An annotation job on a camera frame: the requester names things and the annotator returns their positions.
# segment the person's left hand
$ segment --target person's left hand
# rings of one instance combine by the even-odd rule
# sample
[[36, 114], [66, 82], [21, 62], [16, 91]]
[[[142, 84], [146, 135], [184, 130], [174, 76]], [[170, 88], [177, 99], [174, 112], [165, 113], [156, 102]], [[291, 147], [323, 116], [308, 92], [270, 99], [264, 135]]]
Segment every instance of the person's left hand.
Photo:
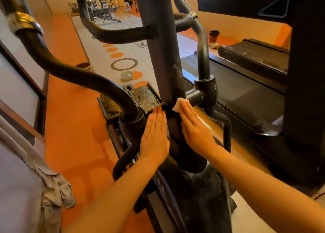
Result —
[[141, 138], [140, 158], [146, 158], [158, 168], [169, 154], [167, 139], [167, 118], [161, 106], [149, 115], [146, 128]]

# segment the gray cloth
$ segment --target gray cloth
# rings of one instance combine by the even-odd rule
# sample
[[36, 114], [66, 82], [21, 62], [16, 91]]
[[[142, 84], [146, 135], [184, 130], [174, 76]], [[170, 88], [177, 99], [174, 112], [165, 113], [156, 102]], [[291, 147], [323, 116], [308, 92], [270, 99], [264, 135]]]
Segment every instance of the gray cloth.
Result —
[[61, 207], [75, 206], [70, 183], [60, 174], [53, 172], [34, 147], [0, 116], [0, 139], [43, 181], [40, 232], [61, 231]]

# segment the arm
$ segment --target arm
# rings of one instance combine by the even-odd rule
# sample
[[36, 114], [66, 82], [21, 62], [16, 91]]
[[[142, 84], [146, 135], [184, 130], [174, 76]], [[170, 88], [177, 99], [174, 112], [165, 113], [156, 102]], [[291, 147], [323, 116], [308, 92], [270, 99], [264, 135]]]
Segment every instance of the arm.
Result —
[[325, 232], [325, 209], [303, 193], [245, 163], [218, 146], [187, 101], [180, 109], [184, 137], [237, 189], [276, 232]]
[[135, 164], [92, 202], [64, 233], [117, 233], [122, 230], [136, 200], [169, 153], [166, 114], [161, 107], [148, 117], [140, 152]]

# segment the orange circle on floor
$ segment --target orange circle on floor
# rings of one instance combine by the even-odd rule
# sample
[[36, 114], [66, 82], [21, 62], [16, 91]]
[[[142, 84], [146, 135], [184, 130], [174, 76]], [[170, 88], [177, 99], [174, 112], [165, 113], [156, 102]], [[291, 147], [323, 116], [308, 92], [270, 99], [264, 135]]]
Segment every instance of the orange circle on floor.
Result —
[[111, 58], [120, 58], [122, 56], [124, 56], [124, 53], [122, 52], [116, 52], [110, 55]]
[[106, 49], [107, 52], [115, 52], [115, 51], [118, 51], [119, 49], [117, 47], [111, 47], [111, 48], [108, 48]]
[[103, 44], [103, 47], [112, 47], [114, 46], [113, 44]]
[[146, 86], [148, 84], [148, 81], [139, 81], [137, 83], [135, 83], [133, 85], [134, 88], [137, 88], [137, 87], [142, 87], [142, 86]]
[[140, 71], [132, 71], [132, 73], [132, 80], [138, 80], [142, 77], [142, 73]]

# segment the white stool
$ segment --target white stool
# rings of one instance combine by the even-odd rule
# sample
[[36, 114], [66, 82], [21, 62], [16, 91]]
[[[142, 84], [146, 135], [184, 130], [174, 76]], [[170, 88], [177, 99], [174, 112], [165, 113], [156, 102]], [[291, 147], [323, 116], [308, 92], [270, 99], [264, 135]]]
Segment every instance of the white stool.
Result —
[[124, 4], [123, 4], [123, 13], [125, 13], [125, 11], [130, 11], [130, 14], [132, 14], [130, 4], [124, 2]]

